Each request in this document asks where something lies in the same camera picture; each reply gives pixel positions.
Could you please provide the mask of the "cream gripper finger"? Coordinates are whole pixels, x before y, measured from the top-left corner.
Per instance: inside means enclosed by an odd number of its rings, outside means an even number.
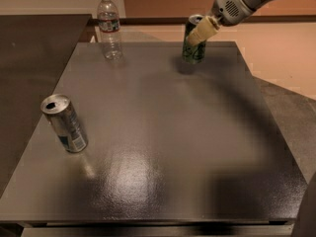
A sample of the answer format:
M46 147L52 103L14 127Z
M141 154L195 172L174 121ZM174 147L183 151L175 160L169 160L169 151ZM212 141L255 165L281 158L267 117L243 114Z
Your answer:
M215 16L191 15L189 22L194 25L194 28L186 36L186 41L190 46L196 46L210 39L220 29L220 24Z

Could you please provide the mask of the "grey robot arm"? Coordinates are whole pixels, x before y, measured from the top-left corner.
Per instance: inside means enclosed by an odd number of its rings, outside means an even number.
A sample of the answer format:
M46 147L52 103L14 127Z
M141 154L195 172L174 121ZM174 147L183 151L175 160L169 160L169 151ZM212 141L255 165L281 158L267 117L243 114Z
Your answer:
M190 31L186 41L196 46L216 35L221 26L236 26L271 1L275 0L214 0L210 12Z

